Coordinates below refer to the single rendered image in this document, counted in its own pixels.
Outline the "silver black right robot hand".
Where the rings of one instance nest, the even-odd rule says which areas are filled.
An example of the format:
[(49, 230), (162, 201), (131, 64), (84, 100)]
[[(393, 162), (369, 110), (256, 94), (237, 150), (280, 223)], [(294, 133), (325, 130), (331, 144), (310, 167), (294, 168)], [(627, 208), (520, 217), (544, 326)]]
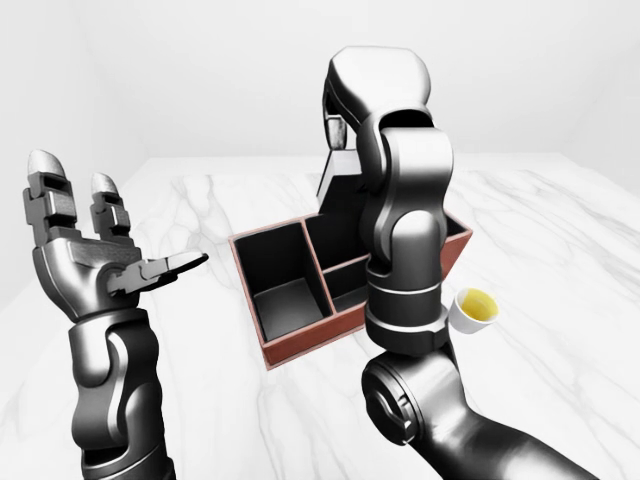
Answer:
[(344, 150), (347, 130), (358, 131), (372, 115), (426, 108), (431, 80), (411, 50), (349, 46), (329, 62), (323, 91), (325, 137), (332, 150)]

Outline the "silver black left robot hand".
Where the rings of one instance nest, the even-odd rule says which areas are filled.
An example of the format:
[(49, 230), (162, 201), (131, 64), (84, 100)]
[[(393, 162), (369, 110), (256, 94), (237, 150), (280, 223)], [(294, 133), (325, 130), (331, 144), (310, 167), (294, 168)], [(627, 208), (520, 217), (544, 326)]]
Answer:
[(27, 179), (23, 199), (33, 228), (36, 274), (49, 299), (73, 322), (133, 309), (142, 292), (174, 282), (208, 259), (198, 251), (145, 259), (129, 236), (123, 199), (106, 174), (92, 177), (91, 216), (97, 239), (83, 237), (76, 228), (72, 185), (53, 154), (32, 151)]

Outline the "red-brown desk caddy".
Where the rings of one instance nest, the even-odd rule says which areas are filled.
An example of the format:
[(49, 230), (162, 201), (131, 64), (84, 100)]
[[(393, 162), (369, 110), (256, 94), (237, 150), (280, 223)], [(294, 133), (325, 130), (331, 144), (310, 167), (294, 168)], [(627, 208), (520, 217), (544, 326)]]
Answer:
[(364, 326), (368, 254), (353, 214), (294, 218), (231, 238), (267, 368)]

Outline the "white mug with yellow inside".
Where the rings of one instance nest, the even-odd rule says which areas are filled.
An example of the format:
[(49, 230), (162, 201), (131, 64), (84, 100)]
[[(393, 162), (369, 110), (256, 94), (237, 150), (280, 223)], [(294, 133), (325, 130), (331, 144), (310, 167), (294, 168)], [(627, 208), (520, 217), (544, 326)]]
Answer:
[(449, 324), (463, 334), (474, 334), (497, 321), (499, 306), (484, 290), (464, 288), (454, 296), (449, 310)]

